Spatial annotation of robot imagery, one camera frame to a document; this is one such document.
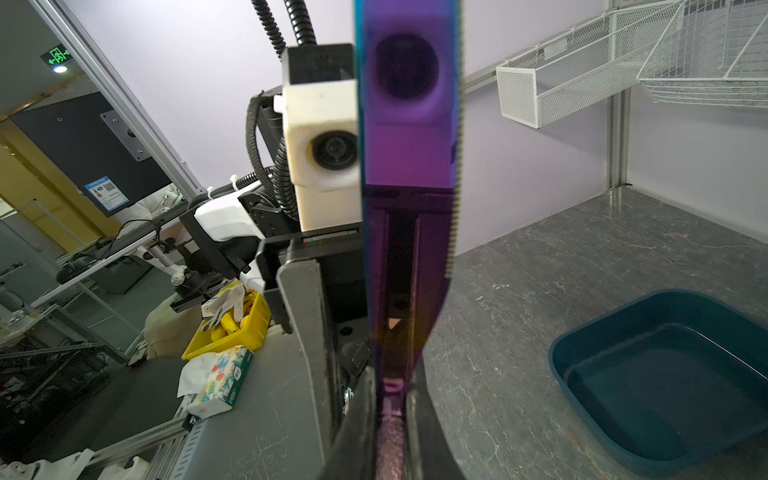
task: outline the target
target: white wire rack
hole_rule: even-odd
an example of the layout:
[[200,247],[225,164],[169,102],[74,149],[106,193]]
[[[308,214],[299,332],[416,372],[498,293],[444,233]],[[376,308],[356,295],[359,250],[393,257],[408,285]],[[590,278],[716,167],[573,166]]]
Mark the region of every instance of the white wire rack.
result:
[[654,101],[768,108],[768,0],[685,0],[638,75]]
[[604,13],[499,65],[502,115],[541,128],[636,84],[680,1]]

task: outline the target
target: yellow basket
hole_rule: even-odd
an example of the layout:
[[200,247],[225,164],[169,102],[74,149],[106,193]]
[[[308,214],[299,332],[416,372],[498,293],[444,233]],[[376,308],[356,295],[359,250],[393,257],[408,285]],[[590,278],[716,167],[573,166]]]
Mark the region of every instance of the yellow basket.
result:
[[260,349],[264,344],[266,328],[270,324],[270,308],[266,304],[264,297],[253,292],[253,306],[250,309],[250,318],[245,328],[237,330],[216,342],[210,341],[210,330],[203,331],[203,324],[200,324],[197,333],[194,334],[192,341],[187,347],[187,351],[181,356],[183,360],[191,360],[204,353],[220,353],[233,346],[242,345],[251,352]]

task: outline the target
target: gray marble countertop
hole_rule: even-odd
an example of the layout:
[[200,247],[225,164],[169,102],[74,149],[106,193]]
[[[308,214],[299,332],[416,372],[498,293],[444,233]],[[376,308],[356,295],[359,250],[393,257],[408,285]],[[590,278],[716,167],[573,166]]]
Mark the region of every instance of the gray marble countertop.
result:
[[[562,333],[666,288],[768,322],[768,245],[625,187],[459,256],[425,359],[467,479],[643,478],[578,418],[547,353]],[[768,478],[768,435],[667,478]]]

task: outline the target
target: purple reflective knife blade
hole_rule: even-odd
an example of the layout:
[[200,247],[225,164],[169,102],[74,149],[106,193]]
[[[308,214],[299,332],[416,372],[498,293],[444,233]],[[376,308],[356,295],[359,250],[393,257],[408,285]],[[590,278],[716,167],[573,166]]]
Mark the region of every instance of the purple reflective knife blade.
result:
[[405,471],[405,397],[448,291],[458,216],[458,0],[358,0],[377,479]]

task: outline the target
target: green exit sign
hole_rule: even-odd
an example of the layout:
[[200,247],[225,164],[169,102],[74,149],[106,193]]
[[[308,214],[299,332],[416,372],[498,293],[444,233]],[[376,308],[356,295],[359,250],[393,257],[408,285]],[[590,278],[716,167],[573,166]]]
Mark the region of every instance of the green exit sign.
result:
[[72,61],[72,53],[64,45],[59,44],[57,47],[40,55],[40,58],[52,69]]

